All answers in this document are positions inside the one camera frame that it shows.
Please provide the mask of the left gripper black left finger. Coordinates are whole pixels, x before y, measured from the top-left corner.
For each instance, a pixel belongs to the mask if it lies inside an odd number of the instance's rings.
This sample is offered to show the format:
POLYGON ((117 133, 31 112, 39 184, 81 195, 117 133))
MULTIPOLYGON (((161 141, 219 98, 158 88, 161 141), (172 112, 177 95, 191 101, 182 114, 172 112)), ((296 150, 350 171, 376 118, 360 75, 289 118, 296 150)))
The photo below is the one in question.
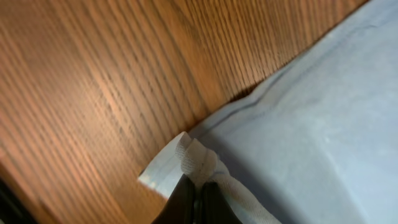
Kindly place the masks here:
POLYGON ((183 174, 165 207, 152 224, 192 224, 196 190, 193 182, 183 174))

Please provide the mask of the light blue printed t-shirt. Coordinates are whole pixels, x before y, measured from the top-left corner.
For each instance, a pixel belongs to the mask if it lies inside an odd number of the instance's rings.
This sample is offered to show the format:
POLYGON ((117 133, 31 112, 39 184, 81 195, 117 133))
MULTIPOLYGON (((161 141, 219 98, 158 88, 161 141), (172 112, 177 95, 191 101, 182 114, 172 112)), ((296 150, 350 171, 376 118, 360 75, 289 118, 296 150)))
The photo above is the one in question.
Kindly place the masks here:
POLYGON ((169 197, 177 148, 211 157, 282 223, 397 222, 397 1, 370 1, 319 43, 150 162, 169 197))

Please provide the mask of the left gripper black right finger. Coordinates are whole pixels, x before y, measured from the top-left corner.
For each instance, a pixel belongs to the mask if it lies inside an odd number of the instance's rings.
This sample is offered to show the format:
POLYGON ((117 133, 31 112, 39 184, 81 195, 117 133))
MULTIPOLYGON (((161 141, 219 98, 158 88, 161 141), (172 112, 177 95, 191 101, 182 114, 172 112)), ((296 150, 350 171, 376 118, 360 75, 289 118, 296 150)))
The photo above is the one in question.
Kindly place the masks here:
POLYGON ((242 224, 216 182, 206 183, 201 190, 198 222, 201 224, 242 224))

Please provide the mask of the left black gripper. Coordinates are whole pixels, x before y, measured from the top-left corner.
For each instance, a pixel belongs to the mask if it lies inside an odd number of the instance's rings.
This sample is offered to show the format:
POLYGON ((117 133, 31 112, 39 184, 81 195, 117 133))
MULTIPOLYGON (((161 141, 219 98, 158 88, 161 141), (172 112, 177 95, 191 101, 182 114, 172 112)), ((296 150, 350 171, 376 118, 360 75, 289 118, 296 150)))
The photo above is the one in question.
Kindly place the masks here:
POLYGON ((35 218, 3 180, 1 180, 1 223, 37 224, 35 218))

